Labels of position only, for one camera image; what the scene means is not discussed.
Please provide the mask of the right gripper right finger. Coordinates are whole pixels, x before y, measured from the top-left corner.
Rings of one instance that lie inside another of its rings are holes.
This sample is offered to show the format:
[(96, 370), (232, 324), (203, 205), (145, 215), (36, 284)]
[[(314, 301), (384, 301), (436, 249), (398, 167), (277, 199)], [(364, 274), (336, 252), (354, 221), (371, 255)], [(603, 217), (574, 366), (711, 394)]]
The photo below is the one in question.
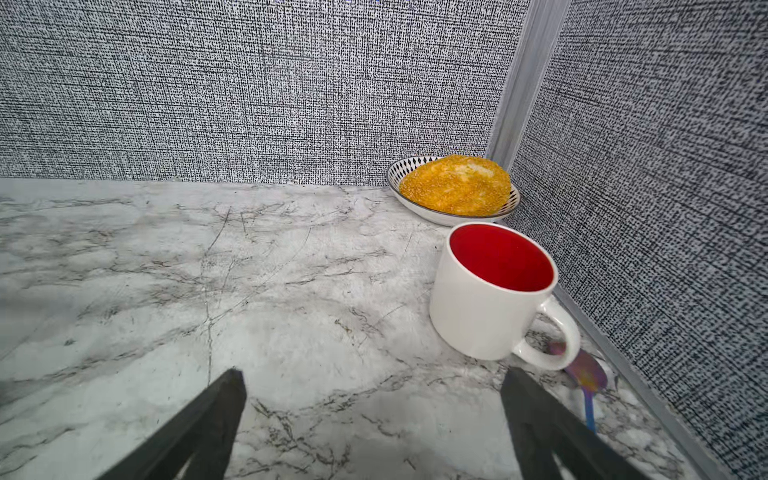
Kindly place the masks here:
[(645, 475), (591, 432), (518, 367), (507, 370), (500, 397), (522, 477), (643, 479)]

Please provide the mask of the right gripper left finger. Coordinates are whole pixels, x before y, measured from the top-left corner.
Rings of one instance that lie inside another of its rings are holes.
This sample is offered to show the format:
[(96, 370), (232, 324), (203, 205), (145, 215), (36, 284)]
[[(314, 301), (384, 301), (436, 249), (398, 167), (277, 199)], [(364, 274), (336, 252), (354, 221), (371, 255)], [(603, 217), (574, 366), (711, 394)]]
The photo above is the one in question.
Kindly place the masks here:
[(243, 374), (231, 368), (103, 479), (222, 479), (244, 411)]

